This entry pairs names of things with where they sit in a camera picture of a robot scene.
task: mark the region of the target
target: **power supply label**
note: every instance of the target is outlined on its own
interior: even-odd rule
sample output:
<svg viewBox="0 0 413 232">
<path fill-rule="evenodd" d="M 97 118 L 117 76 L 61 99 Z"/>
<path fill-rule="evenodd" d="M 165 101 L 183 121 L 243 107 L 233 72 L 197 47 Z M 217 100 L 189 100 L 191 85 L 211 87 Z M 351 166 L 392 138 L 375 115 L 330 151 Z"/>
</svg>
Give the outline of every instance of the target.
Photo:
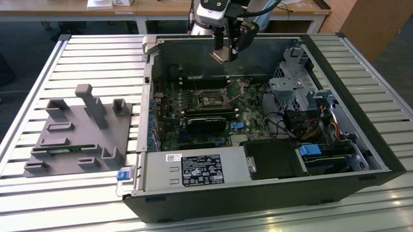
<svg viewBox="0 0 413 232">
<path fill-rule="evenodd" d="M 219 155 L 180 158 L 181 184 L 184 187 L 224 183 Z"/>
</svg>

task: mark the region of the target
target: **aluminum table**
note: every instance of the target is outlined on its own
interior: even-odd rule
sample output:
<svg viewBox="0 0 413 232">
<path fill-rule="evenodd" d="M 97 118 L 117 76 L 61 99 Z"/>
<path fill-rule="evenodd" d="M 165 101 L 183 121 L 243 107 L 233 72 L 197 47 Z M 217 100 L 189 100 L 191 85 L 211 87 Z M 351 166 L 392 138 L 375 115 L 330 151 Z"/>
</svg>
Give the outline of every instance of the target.
<svg viewBox="0 0 413 232">
<path fill-rule="evenodd" d="M 126 165 L 134 162 L 142 35 L 72 36 L 57 42 L 0 144 L 0 231 L 410 231 L 413 111 L 346 38 L 311 37 L 404 165 L 404 175 L 336 203 L 167 224 L 138 221 L 114 193 L 116 172 L 24 178 L 22 167 L 48 117 L 46 101 L 64 98 L 69 105 L 81 104 L 74 98 L 81 83 L 93 86 L 102 103 L 124 98 L 133 104 Z M 322 74 L 315 75 L 328 88 Z"/>
</svg>

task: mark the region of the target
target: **blue latch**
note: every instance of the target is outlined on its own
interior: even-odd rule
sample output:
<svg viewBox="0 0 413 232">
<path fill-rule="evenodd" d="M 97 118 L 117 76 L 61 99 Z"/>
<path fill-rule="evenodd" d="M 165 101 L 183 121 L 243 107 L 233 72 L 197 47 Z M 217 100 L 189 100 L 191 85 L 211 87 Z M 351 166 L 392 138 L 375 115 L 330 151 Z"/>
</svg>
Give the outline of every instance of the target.
<svg viewBox="0 0 413 232">
<path fill-rule="evenodd" d="M 231 130 L 237 130 L 237 129 L 241 129 L 243 127 L 244 127 L 244 123 L 243 122 L 237 122 L 237 123 L 231 123 L 229 124 Z"/>
<path fill-rule="evenodd" d="M 130 172 L 128 170 L 126 171 L 118 171 L 117 175 L 116 175 L 116 179 L 117 179 L 117 181 L 129 180 L 130 179 Z"/>
<path fill-rule="evenodd" d="M 303 144 L 298 148 L 299 154 L 302 156 L 319 156 L 320 150 L 316 144 Z"/>
</svg>

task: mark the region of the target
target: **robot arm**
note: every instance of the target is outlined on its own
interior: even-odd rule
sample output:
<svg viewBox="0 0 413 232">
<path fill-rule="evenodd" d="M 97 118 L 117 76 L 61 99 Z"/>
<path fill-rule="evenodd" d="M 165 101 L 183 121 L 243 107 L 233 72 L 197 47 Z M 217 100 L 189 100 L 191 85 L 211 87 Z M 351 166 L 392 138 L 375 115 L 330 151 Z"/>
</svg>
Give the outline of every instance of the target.
<svg viewBox="0 0 413 232">
<path fill-rule="evenodd" d="M 252 43 L 259 28 L 263 28 L 272 9 L 280 0 L 196 0 L 191 4 L 191 35 L 211 34 L 213 50 L 211 56 L 219 63 L 231 62 L 237 53 Z M 224 32 L 228 47 L 224 46 Z"/>
</svg>

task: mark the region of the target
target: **green circuit board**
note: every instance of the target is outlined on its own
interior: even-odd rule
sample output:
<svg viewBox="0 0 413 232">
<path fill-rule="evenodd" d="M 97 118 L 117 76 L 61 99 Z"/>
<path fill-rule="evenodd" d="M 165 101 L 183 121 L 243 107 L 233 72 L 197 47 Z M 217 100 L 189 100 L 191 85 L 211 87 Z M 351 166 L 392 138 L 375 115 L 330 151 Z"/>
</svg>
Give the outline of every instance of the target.
<svg viewBox="0 0 413 232">
<path fill-rule="evenodd" d="M 157 107 L 161 151 L 181 150 L 193 145 L 199 145 L 200 148 L 201 145 L 237 146 L 241 140 L 269 138 L 271 132 L 260 113 L 259 86 L 261 84 L 249 85 L 243 78 L 233 78 L 224 89 L 180 90 L 176 85 L 167 88 Z M 184 128 L 185 120 L 179 117 L 181 109 L 216 107 L 236 108 L 239 114 L 236 120 L 227 121 L 225 130 L 219 134 L 189 135 Z M 241 128 L 231 129 L 233 123 L 243 123 Z"/>
</svg>

